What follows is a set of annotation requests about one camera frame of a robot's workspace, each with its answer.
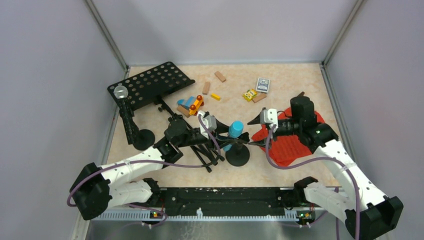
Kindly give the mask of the blue toy microphone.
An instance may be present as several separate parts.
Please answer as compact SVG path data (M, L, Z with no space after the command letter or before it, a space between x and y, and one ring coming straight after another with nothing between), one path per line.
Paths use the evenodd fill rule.
M244 124L240 120L236 120L229 126L229 131L225 139L236 139L243 133L243 130ZM227 146L227 149L224 151L229 151L232 146Z

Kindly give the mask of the black silver-head microphone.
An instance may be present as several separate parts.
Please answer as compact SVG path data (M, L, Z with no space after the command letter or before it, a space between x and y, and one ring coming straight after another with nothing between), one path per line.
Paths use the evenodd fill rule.
M119 115L122 118L127 142L129 145L132 145L137 141L139 129L133 120L134 113L128 99L129 91L125 86L119 85L114 88L113 94L117 100Z

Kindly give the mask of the black music stand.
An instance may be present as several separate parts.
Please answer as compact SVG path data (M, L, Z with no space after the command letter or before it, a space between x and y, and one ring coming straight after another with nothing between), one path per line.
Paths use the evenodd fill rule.
M183 116L171 110L164 101L167 97L177 91L185 89L196 81L188 77L173 62L168 61L133 75L107 87L107 91L117 104L114 96L114 89L117 86L125 86L128 89L128 101L133 111L141 109L149 104L158 105L160 111L167 111L170 114L169 121L181 119Z

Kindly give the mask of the black round-base microphone stand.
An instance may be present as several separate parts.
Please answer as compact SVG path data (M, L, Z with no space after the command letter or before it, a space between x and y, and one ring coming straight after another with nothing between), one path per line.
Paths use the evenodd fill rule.
M246 165L250 159L250 151L247 147L250 141L249 133L244 132L239 137L230 139L239 139L242 140L242 142L233 144L232 148L225 152L227 162L234 167Z

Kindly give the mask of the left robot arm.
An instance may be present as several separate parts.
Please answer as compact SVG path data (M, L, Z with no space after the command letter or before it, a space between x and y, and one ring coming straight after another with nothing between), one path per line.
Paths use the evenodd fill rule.
M230 144L245 144L249 140L248 132L231 137L233 127L219 122L213 115L202 116L198 122L199 127L189 129L183 119L171 120L164 137L141 153L112 164L87 164L69 190L67 205L78 208L84 220L131 203L154 207L161 198L157 182L151 178L136 181L138 177L168 166L187 168L188 165L177 163L183 156L181 147L206 144L218 152Z

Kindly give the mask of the red sheet music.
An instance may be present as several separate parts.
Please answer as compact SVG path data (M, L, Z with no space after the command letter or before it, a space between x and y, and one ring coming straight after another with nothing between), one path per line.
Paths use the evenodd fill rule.
M315 111L317 120L324 123L323 117ZM291 107L288 107L278 115L279 120L287 119L292 116ZM265 140L268 136L268 130L265 126L256 132L251 139L253 141ZM290 136L279 136L277 141L271 139L271 146L269 149L269 156L275 162L276 165L281 167L288 167L295 160L312 155L311 151L304 146L296 135Z

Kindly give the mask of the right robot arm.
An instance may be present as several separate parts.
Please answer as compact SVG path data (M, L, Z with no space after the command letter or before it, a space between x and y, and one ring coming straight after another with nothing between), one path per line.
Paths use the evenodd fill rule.
M322 161L344 190L339 194L313 177L298 181L293 200L299 206L318 205L344 222L356 240L374 240L397 227L404 205L389 197L364 174L344 148L335 131L319 122L315 105L309 97L299 95L290 100L291 115L280 119L277 109L263 108L251 125L264 125L268 134L258 145L268 152L271 140L296 136L313 155Z

